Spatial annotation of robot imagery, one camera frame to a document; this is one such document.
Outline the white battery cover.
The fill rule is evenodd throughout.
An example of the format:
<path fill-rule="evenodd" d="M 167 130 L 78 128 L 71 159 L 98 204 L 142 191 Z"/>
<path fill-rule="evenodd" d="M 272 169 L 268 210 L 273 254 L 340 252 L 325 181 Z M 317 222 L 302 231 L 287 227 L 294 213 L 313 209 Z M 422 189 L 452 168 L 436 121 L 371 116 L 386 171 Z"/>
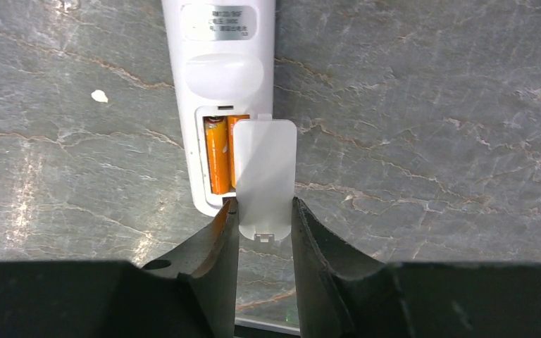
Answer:
<path fill-rule="evenodd" d="M 255 242 L 283 240 L 291 232 L 297 128 L 258 114 L 232 131 L 240 232 Z"/>

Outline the orange battery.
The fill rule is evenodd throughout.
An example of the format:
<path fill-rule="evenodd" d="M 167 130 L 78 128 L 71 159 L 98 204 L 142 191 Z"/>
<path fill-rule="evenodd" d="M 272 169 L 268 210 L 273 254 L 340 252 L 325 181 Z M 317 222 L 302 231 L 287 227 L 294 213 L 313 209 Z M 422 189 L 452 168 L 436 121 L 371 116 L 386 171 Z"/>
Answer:
<path fill-rule="evenodd" d="M 229 115 L 228 122 L 228 140 L 229 140 L 229 164 L 230 164 L 230 183 L 231 187 L 237 186 L 235 174 L 235 145 L 234 145 L 234 128 L 239 120 L 249 119 L 249 115 Z"/>
<path fill-rule="evenodd" d="M 204 118 L 209 177 L 213 194 L 230 191 L 228 122 L 224 116 Z"/>

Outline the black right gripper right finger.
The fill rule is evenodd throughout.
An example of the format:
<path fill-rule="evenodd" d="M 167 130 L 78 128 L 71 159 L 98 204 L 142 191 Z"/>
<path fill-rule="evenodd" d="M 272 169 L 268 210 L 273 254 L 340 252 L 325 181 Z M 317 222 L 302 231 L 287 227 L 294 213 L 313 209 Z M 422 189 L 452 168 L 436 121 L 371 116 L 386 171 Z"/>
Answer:
<path fill-rule="evenodd" d="M 382 263 L 292 202 L 303 337 L 541 337 L 541 263 Z"/>

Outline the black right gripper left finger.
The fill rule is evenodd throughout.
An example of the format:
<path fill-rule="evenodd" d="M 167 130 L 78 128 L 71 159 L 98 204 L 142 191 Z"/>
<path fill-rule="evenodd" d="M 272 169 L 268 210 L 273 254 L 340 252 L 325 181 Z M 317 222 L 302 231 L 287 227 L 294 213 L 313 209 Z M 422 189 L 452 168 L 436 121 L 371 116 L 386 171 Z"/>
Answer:
<path fill-rule="evenodd" d="M 0 337 L 232 337 L 237 200 L 183 243 L 127 261 L 0 261 Z"/>

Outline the white remote control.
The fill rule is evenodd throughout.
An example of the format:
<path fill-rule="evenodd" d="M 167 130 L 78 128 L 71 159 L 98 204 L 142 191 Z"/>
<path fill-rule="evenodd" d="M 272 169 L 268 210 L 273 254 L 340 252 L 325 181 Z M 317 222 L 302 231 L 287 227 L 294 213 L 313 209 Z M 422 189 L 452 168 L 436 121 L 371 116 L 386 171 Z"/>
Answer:
<path fill-rule="evenodd" d="M 204 120 L 273 112 L 275 1 L 163 1 L 193 204 L 214 216 Z"/>

